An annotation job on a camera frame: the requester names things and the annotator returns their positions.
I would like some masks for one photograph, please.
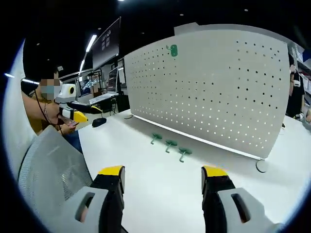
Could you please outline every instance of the phone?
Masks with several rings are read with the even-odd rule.
[[[77,124],[79,124],[78,122],[75,122],[73,121],[69,126],[72,127],[72,126],[76,126]]]

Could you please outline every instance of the black ceiling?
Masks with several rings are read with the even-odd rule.
[[[303,47],[308,45],[303,44],[302,37],[311,41],[308,10],[296,2],[281,0],[234,1],[233,5],[222,1],[218,6],[206,0],[37,0],[22,5],[11,2],[10,5],[11,9],[4,13],[4,20],[8,21],[5,31],[12,35],[9,42],[14,44],[14,49],[23,37],[27,38],[25,69],[35,72],[38,61],[50,59],[64,68],[60,76],[78,71],[91,35],[100,35],[119,16],[120,55],[173,36],[175,26],[192,22],[260,27]],[[5,61],[7,69],[14,59],[12,51]],[[89,67],[91,63],[86,62],[85,68]]]

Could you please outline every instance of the jeans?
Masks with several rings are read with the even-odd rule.
[[[64,139],[83,154],[78,131],[64,135]]]

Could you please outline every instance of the gray mesh chair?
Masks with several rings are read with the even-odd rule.
[[[55,219],[62,215],[66,200],[91,183],[84,156],[53,126],[47,127],[32,143],[18,176],[26,202],[53,232]]]

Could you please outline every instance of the person in black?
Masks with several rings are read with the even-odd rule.
[[[294,117],[302,112],[305,101],[305,89],[302,77],[298,71],[291,73],[290,92],[287,103],[286,115]]]

